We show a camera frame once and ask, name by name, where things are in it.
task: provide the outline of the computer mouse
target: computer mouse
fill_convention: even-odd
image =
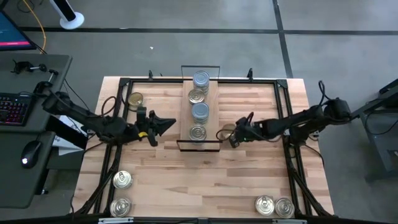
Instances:
[[[23,168],[30,169],[36,165],[41,146],[42,143],[40,141],[31,141],[26,144],[21,154],[21,164]]]

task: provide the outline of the wooden table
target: wooden table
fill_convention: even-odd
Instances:
[[[107,97],[116,96],[119,79],[104,77],[96,113],[100,113]],[[307,109],[303,80],[288,79],[287,82],[293,112]],[[220,128],[252,111],[253,121],[277,118],[272,85],[219,84],[218,89]],[[182,83],[135,83],[133,91],[144,95],[148,111],[155,110],[159,117],[176,118],[177,122],[157,138],[157,147],[151,147],[147,140],[123,146],[119,170],[130,172],[134,183],[128,189],[116,190],[115,198],[127,197],[132,201],[134,208],[129,216],[264,218],[254,206],[259,195],[270,195],[276,200],[290,198],[282,141],[242,143],[236,149],[225,142],[220,152],[180,152],[175,141],[180,137]],[[127,121],[133,123],[135,119],[135,113],[129,113]],[[92,139],[87,147],[97,143],[98,140]],[[308,140],[307,144],[318,150],[317,142]],[[85,154],[73,199],[75,210],[98,185],[105,147],[99,146]],[[302,160],[308,188],[325,210],[333,213],[320,157],[303,147]],[[300,190],[298,196],[304,212]]]

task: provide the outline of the white pole base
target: white pole base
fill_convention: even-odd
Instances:
[[[79,28],[85,22],[85,17],[80,12],[75,12],[75,15],[76,18],[72,21],[66,21],[61,18],[60,19],[61,27],[67,30]]]

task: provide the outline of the can lid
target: can lid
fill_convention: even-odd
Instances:
[[[192,103],[201,103],[205,99],[205,93],[201,90],[193,89],[189,91],[188,97]]]
[[[291,218],[294,214],[294,205],[288,198],[280,198],[276,201],[275,211],[282,218]]]
[[[261,215],[271,215],[274,212],[274,201],[270,196],[262,195],[256,200],[256,209]]]
[[[131,93],[128,99],[131,106],[140,106],[144,102],[144,96],[141,93]]]
[[[196,119],[209,117],[209,106],[206,103],[196,103],[192,106],[192,116]]]
[[[193,74],[193,82],[198,86],[207,86],[210,81],[210,76],[205,71],[198,71]]]
[[[205,140],[206,128],[203,125],[195,124],[191,128],[189,136],[192,140]]]
[[[110,212],[113,217],[123,217],[129,213],[131,202],[127,198],[113,200],[110,206]]]
[[[131,183],[131,175],[127,171],[119,171],[113,177],[113,183],[117,186],[125,187]]]

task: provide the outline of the desk surface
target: desk surface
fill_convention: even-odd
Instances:
[[[104,78],[97,113],[107,97],[116,95],[119,78]],[[290,79],[288,84],[294,113],[308,108],[303,80]],[[219,84],[218,89],[220,127],[252,111],[254,121],[277,118],[273,86]],[[254,207],[259,195],[290,198],[281,141],[242,143],[237,149],[225,142],[219,153],[180,152],[175,140],[180,137],[182,84],[135,83],[133,91],[144,95],[148,110],[155,110],[161,118],[176,118],[177,122],[158,138],[157,147],[150,147],[147,141],[123,146],[119,170],[130,172],[134,183],[129,189],[117,190],[115,198],[127,197],[132,201],[134,209],[129,216],[259,218],[262,216]],[[135,114],[129,113],[127,120],[133,123]],[[93,139],[88,147],[97,143]],[[316,142],[308,141],[308,145],[318,150]],[[104,149],[102,145],[85,154],[73,199],[75,209],[84,204],[98,185]],[[321,159],[304,147],[302,159],[309,189],[333,213]],[[300,191],[298,195],[301,211],[305,212]]]
[[[23,72],[20,74],[11,73],[14,62],[28,61],[33,65],[44,63],[48,69],[59,72],[56,79],[53,79],[53,91],[59,91],[63,80],[69,69],[71,57],[67,55],[39,55],[39,54],[16,54],[0,53],[0,92],[18,93],[20,91],[33,92],[36,84],[47,81],[50,77],[48,72],[35,71],[33,73]],[[38,99],[29,116],[26,126],[12,127],[0,126],[0,176],[3,183],[0,184],[0,207],[2,208],[26,208],[33,199],[36,188],[39,184],[49,158],[51,146],[55,133],[43,133],[40,135],[42,147],[39,152],[39,159],[31,169],[24,169],[21,166],[21,153],[25,145],[34,141],[38,134],[45,129],[50,114],[45,112],[41,103],[44,99]]]

